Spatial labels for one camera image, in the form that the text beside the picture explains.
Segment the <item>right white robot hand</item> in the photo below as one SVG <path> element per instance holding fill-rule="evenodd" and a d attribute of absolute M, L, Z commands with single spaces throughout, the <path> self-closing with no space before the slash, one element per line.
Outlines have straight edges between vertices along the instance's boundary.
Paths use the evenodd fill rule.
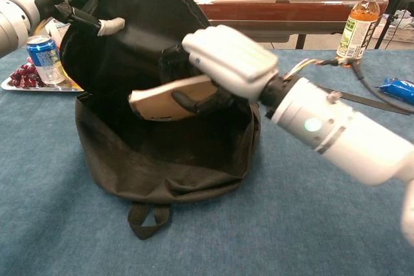
<path fill-rule="evenodd" d="M 188 61 L 212 83 L 217 91 L 202 101 L 181 90 L 171 97 L 183 109 L 201 114 L 232 102 L 232 97 L 257 101 L 269 81 L 278 74 L 278 57 L 240 31 L 219 25 L 184 36 L 178 46 Z"/>

